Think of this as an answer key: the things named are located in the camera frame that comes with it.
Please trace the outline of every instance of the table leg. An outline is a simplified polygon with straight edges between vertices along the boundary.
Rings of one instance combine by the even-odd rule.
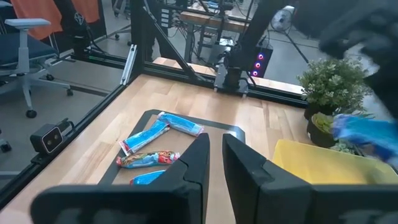
[[[185,53],[184,53],[184,59],[186,62],[191,62],[192,60],[192,44],[193,43],[193,24],[188,24],[188,30],[187,30],[187,41],[185,42]]]
[[[205,37],[205,29],[206,27],[202,27],[200,29],[200,38],[199,38],[199,43],[198,43],[198,55],[200,57],[201,50],[203,48],[203,38]]]

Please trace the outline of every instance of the snack bar wrapper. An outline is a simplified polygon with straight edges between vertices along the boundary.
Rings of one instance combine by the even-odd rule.
[[[333,121],[333,136],[359,146],[372,145],[373,153],[384,162],[398,165],[398,130],[395,123],[339,114]]]
[[[150,153],[131,154],[126,157],[117,157],[116,163],[123,168],[138,168],[158,165],[170,165],[179,159],[180,153],[172,151],[158,151]]]
[[[198,136],[204,130],[203,126],[200,126],[199,124],[195,124],[187,119],[164,112],[160,112],[157,115],[157,119],[166,122],[171,128],[193,136]]]
[[[130,180],[130,185],[147,185],[162,175],[166,170],[158,170],[148,174],[141,174]]]
[[[155,123],[145,131],[141,131],[126,140],[120,141],[119,144],[122,147],[123,152],[126,156],[136,153],[140,148],[159,137],[170,129],[169,125],[163,121],[156,120]]]

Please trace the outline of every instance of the chair wheel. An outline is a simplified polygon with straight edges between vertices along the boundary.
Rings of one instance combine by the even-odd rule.
[[[26,111],[26,116],[27,116],[28,118],[35,118],[35,117],[37,116],[37,112],[34,111],[34,110]]]
[[[4,142],[3,144],[0,145],[0,149],[2,152],[9,152],[11,151],[12,147],[8,142]]]
[[[48,81],[54,80],[54,76],[52,76],[52,75],[50,75],[50,74],[46,74],[45,78],[46,78]]]
[[[68,90],[67,90],[67,95],[68,95],[68,96],[73,96],[73,91],[72,91],[71,89],[68,89]]]

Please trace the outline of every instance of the orange curtain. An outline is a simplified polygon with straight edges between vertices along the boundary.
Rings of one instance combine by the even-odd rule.
[[[86,22],[92,23],[100,19],[98,0],[72,0],[72,2],[76,11],[84,16]]]
[[[38,39],[44,39],[53,32],[62,31],[61,14],[53,0],[11,0],[18,18],[43,18],[51,22],[49,26],[35,27],[29,34]]]

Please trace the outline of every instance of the fan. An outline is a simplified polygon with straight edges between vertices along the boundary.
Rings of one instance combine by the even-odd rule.
[[[277,32],[285,32],[292,26],[293,6],[285,6],[271,20],[271,27]]]

